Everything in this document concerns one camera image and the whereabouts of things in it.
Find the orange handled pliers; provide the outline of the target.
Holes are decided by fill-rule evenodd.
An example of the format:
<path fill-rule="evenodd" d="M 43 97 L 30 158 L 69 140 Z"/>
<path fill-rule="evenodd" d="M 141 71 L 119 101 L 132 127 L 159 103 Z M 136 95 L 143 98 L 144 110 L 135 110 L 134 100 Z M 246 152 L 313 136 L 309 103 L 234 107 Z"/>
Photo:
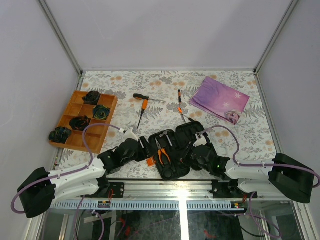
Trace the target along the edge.
<path fill-rule="evenodd" d="M 159 141 L 157 139 L 155 139 L 155 143 L 157 146 L 158 159 L 159 159 L 159 162 L 161 163 L 161 165 L 164 166 L 165 163 L 171 165 L 171 159 L 170 159 L 169 155 L 167 154 L 166 150 L 161 147 L 161 144 L 159 143 Z"/>

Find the black plastic tool case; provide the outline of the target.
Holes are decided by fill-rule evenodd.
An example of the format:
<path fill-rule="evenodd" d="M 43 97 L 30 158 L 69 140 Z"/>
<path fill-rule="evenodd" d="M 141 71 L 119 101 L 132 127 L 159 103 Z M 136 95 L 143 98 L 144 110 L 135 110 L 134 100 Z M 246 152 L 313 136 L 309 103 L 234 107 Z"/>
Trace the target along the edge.
<path fill-rule="evenodd" d="M 155 150 L 156 168 L 164 181 L 177 180 L 189 174 L 190 170 L 193 169 L 187 165 L 187 156 L 190 153 L 194 142 L 197 140 L 196 134 L 204 130 L 204 126 L 198 121 L 179 125 L 175 130 L 173 130 L 173 132 L 169 133 L 173 147 L 170 147 L 165 136 L 160 137 L 160 134 L 163 131 L 157 132 L 149 137 L 148 141 Z M 204 136 L 207 140 L 206 146 L 211 147 L 213 151 L 217 153 L 213 144 L 209 140 L 208 134 L 205 133 Z M 161 147 L 164 148 L 169 155 L 171 165 L 166 162 L 164 163 L 165 165 L 161 165 L 158 158 L 158 148 L 156 146 L 155 139 L 158 140 Z"/>

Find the small claw hammer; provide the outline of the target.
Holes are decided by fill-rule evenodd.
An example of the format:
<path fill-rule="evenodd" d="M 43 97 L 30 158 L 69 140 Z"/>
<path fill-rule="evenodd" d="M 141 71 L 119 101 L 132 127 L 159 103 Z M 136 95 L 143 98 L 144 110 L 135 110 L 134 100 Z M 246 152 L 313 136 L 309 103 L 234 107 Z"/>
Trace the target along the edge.
<path fill-rule="evenodd" d="M 171 133 L 171 132 L 173 132 L 173 130 L 171 130 L 171 129 L 165 130 L 159 135 L 159 137 L 160 138 L 166 137 L 170 147 L 172 148 L 173 147 L 173 143 L 172 143 L 171 138 L 169 136 L 169 133 Z"/>

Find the black handled screwdriver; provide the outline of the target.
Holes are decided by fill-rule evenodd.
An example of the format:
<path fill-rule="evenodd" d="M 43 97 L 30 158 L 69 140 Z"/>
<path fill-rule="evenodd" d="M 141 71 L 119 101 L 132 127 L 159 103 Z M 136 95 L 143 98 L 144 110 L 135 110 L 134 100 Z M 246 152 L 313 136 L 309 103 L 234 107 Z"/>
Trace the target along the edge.
<path fill-rule="evenodd" d="M 153 99 L 153 98 L 150 98 L 149 96 L 144 96 L 139 93 L 134 93 L 133 97 L 137 100 L 155 101 L 155 102 L 164 103 L 164 104 L 166 103 L 164 100 Z"/>

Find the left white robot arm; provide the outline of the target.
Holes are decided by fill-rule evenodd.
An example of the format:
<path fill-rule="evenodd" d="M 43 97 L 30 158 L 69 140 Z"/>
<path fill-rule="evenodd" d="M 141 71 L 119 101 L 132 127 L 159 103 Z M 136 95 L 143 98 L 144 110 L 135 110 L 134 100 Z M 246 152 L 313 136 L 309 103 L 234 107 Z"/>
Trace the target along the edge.
<path fill-rule="evenodd" d="M 17 189 L 16 198 L 20 199 L 23 210 L 15 209 L 14 204 L 11 209 L 31 219 L 64 200 L 80 196 L 105 197 L 110 190 L 108 175 L 132 161 L 144 161 L 152 157 L 152 153 L 152 147 L 144 137 L 139 140 L 128 138 L 118 147 L 78 166 L 54 171 L 38 168 Z"/>

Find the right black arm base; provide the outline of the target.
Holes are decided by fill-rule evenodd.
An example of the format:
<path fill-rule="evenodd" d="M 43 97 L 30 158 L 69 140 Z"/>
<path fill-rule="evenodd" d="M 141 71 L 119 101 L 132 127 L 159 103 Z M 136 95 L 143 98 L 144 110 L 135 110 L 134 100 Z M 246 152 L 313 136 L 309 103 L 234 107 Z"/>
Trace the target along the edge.
<path fill-rule="evenodd" d="M 246 193 L 238 188 L 238 180 L 212 180 L 210 193 L 215 199 L 239 199 Z"/>

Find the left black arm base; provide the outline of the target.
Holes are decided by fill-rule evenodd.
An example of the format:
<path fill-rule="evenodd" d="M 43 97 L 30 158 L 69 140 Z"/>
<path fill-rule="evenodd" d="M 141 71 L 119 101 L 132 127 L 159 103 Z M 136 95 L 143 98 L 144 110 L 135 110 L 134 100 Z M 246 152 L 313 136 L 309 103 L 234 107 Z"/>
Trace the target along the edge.
<path fill-rule="evenodd" d="M 122 199 L 125 193 L 124 182 L 111 182 L 109 187 L 97 194 L 98 198 Z"/>

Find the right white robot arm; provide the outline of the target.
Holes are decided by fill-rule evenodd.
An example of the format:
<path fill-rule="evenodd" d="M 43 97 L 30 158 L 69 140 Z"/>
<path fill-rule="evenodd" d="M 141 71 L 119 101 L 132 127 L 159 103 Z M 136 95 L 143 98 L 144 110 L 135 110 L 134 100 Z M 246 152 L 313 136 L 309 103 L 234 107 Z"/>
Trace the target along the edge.
<path fill-rule="evenodd" d="M 277 153 L 273 159 L 250 164 L 219 156 L 209 144 L 192 146 L 184 163 L 205 170 L 219 180 L 232 181 L 227 189 L 236 198 L 244 193 L 263 190 L 265 183 L 272 186 L 269 189 L 273 192 L 308 204 L 313 188 L 318 187 L 318 184 L 314 185 L 314 179 L 320 177 L 311 168 L 283 153 Z"/>

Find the dark rolled band middle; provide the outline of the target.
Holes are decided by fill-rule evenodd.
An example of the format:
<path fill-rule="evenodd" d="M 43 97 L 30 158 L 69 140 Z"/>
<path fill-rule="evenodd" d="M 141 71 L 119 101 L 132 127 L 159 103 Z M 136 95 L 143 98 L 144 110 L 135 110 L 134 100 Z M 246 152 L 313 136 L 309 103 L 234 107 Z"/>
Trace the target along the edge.
<path fill-rule="evenodd" d="M 110 108 L 101 104 L 96 105 L 92 111 L 93 118 L 97 120 L 106 120 L 109 114 L 110 114 Z"/>

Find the dark rolled band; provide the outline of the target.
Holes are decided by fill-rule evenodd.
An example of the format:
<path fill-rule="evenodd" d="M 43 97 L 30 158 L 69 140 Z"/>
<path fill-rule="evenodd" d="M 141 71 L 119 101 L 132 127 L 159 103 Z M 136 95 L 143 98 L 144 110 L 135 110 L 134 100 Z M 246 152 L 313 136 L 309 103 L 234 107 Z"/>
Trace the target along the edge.
<path fill-rule="evenodd" d="M 106 120 L 109 114 L 110 114 L 110 108 L 101 104 L 96 105 L 92 111 L 93 118 L 97 120 Z"/>
<path fill-rule="evenodd" d="M 77 116 L 69 121 L 69 126 L 75 131 L 83 131 L 89 126 L 91 119 L 86 115 Z"/>
<path fill-rule="evenodd" d="M 87 105 L 96 106 L 100 99 L 101 94 L 98 91 L 90 91 L 85 96 L 82 97 L 83 103 Z"/>

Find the orange tipped metal file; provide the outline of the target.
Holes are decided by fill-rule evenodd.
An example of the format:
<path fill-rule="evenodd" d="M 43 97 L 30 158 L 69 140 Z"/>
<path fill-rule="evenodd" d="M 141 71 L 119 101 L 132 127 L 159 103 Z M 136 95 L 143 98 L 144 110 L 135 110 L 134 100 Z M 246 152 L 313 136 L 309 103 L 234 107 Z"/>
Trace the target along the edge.
<path fill-rule="evenodd" d="M 183 115 L 183 112 L 182 112 L 181 107 L 178 107 L 177 109 L 178 109 L 178 112 L 179 112 L 179 114 L 180 114 L 180 116 L 181 116 L 181 118 L 182 118 L 183 123 L 186 123 L 186 120 L 185 120 L 185 118 L 184 118 L 184 115 Z"/>

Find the dark rolled band lower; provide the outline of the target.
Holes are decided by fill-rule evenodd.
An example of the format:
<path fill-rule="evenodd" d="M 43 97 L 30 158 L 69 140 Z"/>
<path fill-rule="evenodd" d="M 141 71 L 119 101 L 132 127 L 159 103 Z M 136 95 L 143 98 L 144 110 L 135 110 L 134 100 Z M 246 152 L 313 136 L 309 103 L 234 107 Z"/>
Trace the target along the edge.
<path fill-rule="evenodd" d="M 69 121 L 69 126 L 75 131 L 83 131 L 89 126 L 91 119 L 86 115 L 77 116 Z"/>

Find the purple printed pouch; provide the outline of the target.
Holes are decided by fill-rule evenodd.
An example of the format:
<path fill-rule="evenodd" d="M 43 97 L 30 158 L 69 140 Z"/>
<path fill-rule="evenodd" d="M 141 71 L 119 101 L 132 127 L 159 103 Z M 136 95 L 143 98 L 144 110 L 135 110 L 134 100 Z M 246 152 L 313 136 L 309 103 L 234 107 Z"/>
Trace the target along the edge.
<path fill-rule="evenodd" d="M 213 78 L 206 77 L 189 103 L 221 120 L 236 125 L 250 97 Z"/>

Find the orange compartment tray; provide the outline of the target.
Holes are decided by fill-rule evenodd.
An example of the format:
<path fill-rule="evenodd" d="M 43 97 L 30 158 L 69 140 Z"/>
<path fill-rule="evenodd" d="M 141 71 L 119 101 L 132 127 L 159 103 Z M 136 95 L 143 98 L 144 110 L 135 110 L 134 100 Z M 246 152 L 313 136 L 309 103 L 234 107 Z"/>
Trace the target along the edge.
<path fill-rule="evenodd" d="M 115 95 L 76 90 L 49 135 L 49 143 L 58 148 L 92 153 L 101 152 L 118 98 Z"/>

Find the dark rolled band top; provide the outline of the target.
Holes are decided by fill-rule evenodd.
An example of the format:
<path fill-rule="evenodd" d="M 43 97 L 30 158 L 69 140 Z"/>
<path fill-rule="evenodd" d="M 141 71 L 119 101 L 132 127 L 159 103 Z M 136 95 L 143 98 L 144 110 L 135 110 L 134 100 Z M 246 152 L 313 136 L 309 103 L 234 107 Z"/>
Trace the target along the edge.
<path fill-rule="evenodd" d="M 100 99 L 101 94 L 98 91 L 90 91 L 85 96 L 82 97 L 83 103 L 87 105 L 96 106 Z"/>

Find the small precision screwdriver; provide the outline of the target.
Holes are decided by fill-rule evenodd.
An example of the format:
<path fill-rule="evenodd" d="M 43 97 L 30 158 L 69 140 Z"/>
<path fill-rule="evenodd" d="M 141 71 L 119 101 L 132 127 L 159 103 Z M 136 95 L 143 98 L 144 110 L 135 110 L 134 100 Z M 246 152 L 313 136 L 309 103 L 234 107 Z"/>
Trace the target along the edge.
<path fill-rule="evenodd" d="M 180 89 L 178 89 L 178 104 L 180 105 L 181 104 L 181 102 L 182 102 L 182 92 L 181 92 L 181 90 Z"/>

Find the dark rolled band outside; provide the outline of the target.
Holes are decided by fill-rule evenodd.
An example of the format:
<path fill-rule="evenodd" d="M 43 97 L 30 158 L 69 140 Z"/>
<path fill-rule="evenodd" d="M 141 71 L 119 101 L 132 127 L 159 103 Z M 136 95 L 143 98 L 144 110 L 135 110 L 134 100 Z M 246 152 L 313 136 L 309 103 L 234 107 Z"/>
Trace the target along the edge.
<path fill-rule="evenodd" d="M 71 134 L 72 131 L 69 128 L 59 126 L 50 132 L 48 139 L 54 143 L 65 144 Z"/>

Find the orange handled screwdriver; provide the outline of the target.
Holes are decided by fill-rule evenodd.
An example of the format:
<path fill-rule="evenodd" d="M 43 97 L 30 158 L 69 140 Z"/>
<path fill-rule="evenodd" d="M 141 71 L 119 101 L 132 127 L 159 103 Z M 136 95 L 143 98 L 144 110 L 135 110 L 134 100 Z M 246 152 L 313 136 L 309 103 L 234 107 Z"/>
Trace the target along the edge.
<path fill-rule="evenodd" d="M 140 126 L 140 123 L 141 123 L 141 120 L 142 120 L 142 117 L 143 117 L 143 114 L 148 106 L 148 100 L 147 99 L 144 99 L 143 100 L 143 103 L 142 103 L 142 106 L 141 106 L 141 111 L 140 111 L 140 118 L 139 118 L 139 122 L 138 122 L 138 125 L 137 125 L 137 128 L 139 128 Z"/>

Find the aluminium front rail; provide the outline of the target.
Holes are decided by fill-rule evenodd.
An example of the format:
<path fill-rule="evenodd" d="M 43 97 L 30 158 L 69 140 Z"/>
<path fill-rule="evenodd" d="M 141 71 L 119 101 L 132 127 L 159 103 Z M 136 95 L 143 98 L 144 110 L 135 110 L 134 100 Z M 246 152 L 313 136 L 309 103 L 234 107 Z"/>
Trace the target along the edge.
<path fill-rule="evenodd" d="M 240 180 L 236 183 L 242 191 L 238 196 L 222 193 L 227 181 L 139 181 L 130 180 L 111 183 L 115 189 L 113 196 L 68 197 L 52 204 L 61 210 L 178 210 L 184 202 L 189 210 L 234 210 L 235 202 L 244 195 L 256 192 L 257 202 L 288 202 L 271 183 L 255 180 Z"/>

